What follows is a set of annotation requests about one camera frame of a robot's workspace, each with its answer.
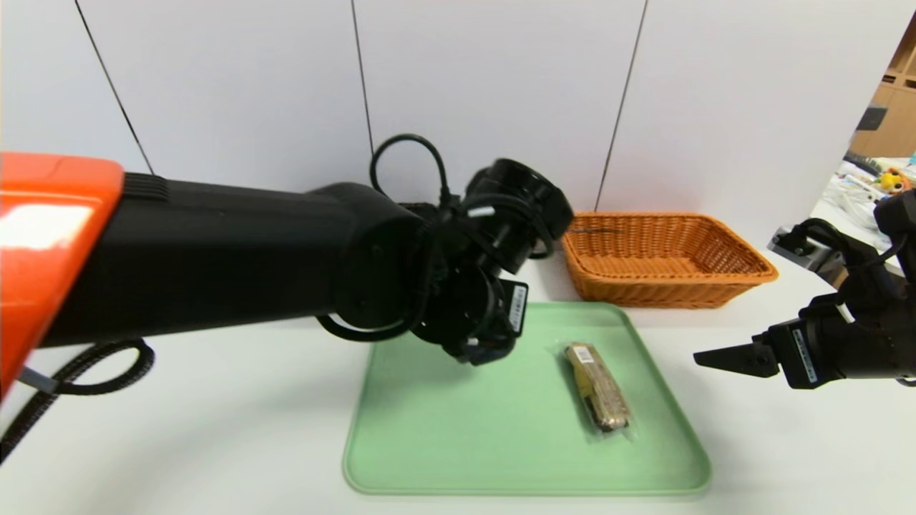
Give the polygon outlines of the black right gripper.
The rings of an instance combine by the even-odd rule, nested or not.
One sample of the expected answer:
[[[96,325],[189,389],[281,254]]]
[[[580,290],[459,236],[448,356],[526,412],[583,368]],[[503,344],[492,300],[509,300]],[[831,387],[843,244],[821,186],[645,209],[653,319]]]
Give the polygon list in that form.
[[[749,343],[693,353],[698,366],[749,377],[781,372],[789,387],[820,388],[841,379],[903,377],[903,349],[890,335],[840,316],[797,318],[769,326]]]

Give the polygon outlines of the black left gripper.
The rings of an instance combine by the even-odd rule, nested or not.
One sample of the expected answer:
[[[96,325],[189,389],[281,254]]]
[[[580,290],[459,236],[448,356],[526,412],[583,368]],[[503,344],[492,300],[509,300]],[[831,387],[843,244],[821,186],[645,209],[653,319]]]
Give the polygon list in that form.
[[[529,285],[518,281],[498,278],[502,289],[502,310],[506,315],[508,326],[514,337],[520,337],[523,332],[529,300]]]

